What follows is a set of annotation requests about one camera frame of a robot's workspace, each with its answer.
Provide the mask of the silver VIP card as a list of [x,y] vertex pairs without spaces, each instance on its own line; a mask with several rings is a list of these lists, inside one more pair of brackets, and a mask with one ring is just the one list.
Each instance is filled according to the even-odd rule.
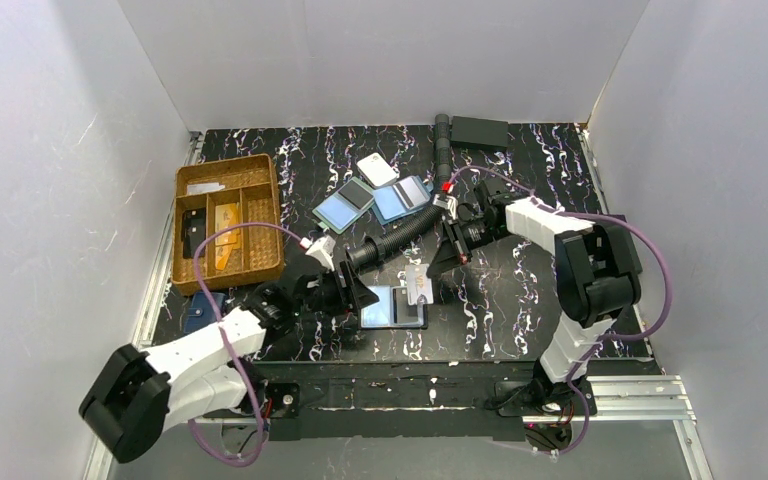
[[411,306],[434,303],[433,282],[427,275],[428,264],[409,265],[405,268],[407,302]]

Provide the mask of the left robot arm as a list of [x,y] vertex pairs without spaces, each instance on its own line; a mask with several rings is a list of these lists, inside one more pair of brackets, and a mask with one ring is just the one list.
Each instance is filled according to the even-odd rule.
[[111,354],[78,412],[118,462],[138,459],[179,424],[194,427],[205,414],[240,409],[254,418],[254,449],[214,456],[232,466],[250,465],[268,439],[278,400],[249,357],[310,316],[394,314],[393,290],[368,287],[348,262],[336,263],[332,238],[299,244],[303,253],[242,305],[223,311],[207,292],[213,321],[163,345],[140,350],[125,344]]

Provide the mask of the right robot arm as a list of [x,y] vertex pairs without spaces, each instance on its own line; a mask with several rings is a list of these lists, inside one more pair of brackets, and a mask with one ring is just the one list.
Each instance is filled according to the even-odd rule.
[[585,353],[640,299],[641,266],[630,234],[615,223],[554,213],[502,180],[479,182],[474,195],[467,216],[445,223],[428,276],[465,265],[475,250],[509,236],[551,254],[561,316],[534,381],[550,387],[578,380],[586,373]]

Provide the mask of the blue card holder open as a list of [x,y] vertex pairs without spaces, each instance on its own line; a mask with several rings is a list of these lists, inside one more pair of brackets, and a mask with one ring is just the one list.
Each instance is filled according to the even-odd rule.
[[418,176],[405,177],[396,183],[373,191],[372,210],[381,225],[420,211],[431,200],[432,184]]

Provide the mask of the green card holder open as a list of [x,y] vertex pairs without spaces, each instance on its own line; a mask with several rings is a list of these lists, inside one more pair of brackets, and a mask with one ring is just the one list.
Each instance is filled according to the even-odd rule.
[[373,189],[365,182],[352,178],[334,194],[325,198],[312,213],[323,228],[342,234],[364,215],[373,203]]

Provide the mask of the white card case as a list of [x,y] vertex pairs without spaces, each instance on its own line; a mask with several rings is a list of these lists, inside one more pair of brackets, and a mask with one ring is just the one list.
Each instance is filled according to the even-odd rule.
[[393,185],[399,180],[399,174],[379,153],[358,160],[357,168],[365,181],[375,189]]

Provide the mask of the gold cards in tray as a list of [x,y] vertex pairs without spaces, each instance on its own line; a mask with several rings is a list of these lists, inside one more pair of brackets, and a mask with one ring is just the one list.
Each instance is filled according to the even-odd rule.
[[[215,208],[215,230],[217,232],[238,224],[240,218],[240,205],[238,203],[226,203]],[[232,229],[222,233],[215,239],[215,268],[223,271],[234,253],[242,245],[238,229]]]

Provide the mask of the black card in tray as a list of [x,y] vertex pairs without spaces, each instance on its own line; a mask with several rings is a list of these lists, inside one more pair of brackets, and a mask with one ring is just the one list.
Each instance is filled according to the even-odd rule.
[[207,209],[186,209],[181,216],[182,257],[193,259],[198,246],[206,238]]

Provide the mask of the white card in tray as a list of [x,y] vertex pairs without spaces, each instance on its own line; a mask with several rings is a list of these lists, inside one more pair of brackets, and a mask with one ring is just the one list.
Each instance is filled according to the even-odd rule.
[[186,186],[186,196],[222,191],[226,186],[220,182],[191,183]]

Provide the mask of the black box at back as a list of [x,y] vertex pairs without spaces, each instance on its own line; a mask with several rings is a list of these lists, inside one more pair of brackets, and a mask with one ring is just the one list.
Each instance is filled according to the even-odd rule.
[[450,143],[459,148],[504,151],[508,148],[509,124],[504,121],[454,116]]

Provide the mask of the black box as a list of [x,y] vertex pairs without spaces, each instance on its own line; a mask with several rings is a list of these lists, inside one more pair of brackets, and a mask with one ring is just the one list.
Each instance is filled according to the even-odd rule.
[[635,272],[636,275],[640,275],[643,272],[643,268],[642,268],[638,250],[635,244],[635,236],[626,227],[619,226],[619,230],[622,232],[625,242],[627,244],[627,249],[629,251],[629,255],[633,265],[633,271]]
[[504,151],[508,148],[509,124],[504,121],[454,116],[450,143],[459,148]]

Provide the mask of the black box at right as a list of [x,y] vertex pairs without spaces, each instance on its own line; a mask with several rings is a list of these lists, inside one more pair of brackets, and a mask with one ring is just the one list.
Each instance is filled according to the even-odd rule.
[[627,244],[627,249],[629,251],[629,255],[633,265],[633,271],[635,272],[636,275],[640,275],[643,272],[643,268],[642,268],[638,250],[635,244],[635,236],[626,227],[619,226],[619,230],[622,232],[625,242]]

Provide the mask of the woven wicker tray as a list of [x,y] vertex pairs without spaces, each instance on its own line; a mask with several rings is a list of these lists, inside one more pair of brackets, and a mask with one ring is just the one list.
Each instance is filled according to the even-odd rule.
[[274,162],[267,154],[182,167],[176,174],[171,283],[183,296],[276,280],[285,235]]

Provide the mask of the aluminium frame rail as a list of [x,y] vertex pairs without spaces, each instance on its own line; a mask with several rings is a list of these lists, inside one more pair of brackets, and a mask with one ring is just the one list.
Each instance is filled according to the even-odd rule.
[[503,417],[484,408],[522,364],[284,366],[291,409],[259,459],[232,468],[185,427],[140,459],[97,451],[90,479],[708,479],[681,378],[654,363],[590,367],[592,415]]

